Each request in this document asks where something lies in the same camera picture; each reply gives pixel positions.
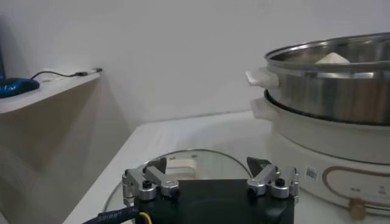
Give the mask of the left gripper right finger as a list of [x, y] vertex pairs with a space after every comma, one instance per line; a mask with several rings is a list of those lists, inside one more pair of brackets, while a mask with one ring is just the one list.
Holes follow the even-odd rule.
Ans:
[[299, 201], [299, 173], [295, 167], [279, 169], [266, 159], [247, 157], [247, 165], [252, 177], [246, 181], [248, 193], [258, 198], [270, 193], [276, 199], [292, 197]]

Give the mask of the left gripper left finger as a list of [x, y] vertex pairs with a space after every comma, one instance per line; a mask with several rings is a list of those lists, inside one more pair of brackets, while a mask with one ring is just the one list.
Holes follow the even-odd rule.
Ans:
[[123, 203], [130, 206], [138, 201], [150, 202], [158, 196], [176, 200], [180, 196], [177, 180], [165, 174], [167, 159], [148, 162], [142, 169], [126, 169], [122, 175]]

